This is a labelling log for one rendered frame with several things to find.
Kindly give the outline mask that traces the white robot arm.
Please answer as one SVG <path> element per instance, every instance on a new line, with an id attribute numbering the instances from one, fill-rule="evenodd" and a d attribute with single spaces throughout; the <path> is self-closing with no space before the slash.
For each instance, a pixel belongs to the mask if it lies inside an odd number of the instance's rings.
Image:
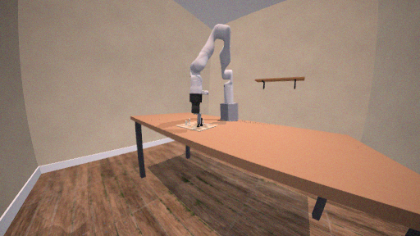
<path id="1" fill-rule="evenodd" d="M 229 79 L 227 83 L 224 83 L 224 103 L 231 104 L 233 102 L 233 71 L 226 70 L 227 66 L 231 62 L 231 28 L 229 25 L 216 25 L 205 46 L 199 53 L 198 57 L 190 65 L 190 85 L 201 85 L 203 83 L 202 77 L 200 76 L 201 70 L 207 65 L 207 62 L 214 52 L 214 40 L 224 40 L 224 47 L 220 51 L 221 61 L 221 77 L 223 79 Z M 225 73 L 224 73 L 225 70 Z M 199 75 L 199 77 L 198 77 Z"/>

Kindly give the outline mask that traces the brown and cream chessboard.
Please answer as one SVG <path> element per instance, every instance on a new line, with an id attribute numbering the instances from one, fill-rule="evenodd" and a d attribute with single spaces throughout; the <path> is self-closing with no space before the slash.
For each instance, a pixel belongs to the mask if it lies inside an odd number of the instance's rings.
<path id="1" fill-rule="evenodd" d="M 189 123 L 187 123 L 187 125 L 188 125 Z M 195 121 L 195 122 L 191 122 L 190 123 L 191 125 L 188 125 L 188 126 L 185 126 L 185 124 L 182 124 L 182 125 L 177 125 L 178 127 L 181 127 L 181 128 L 185 128 L 185 129 L 192 129 L 192 130 L 195 130 L 195 131 L 198 131 L 198 132 L 200 132 L 200 131 L 203 131 L 203 130 L 206 130 L 206 129 L 211 129 L 211 128 L 213 128 L 213 127 L 216 127 L 216 125 L 211 125 L 211 124 L 206 124 L 206 123 L 204 123 L 204 125 L 203 126 L 199 126 L 199 127 L 197 127 L 197 122 Z M 211 127 L 211 128 L 210 128 Z"/>

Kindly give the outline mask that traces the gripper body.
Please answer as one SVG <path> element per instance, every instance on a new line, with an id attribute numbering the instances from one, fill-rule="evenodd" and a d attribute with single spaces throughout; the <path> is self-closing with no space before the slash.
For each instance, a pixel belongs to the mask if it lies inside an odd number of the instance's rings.
<path id="1" fill-rule="evenodd" d="M 189 101 L 192 102 L 192 113 L 199 113 L 203 94 L 208 95 L 208 91 L 203 91 L 201 85 L 190 85 Z"/>

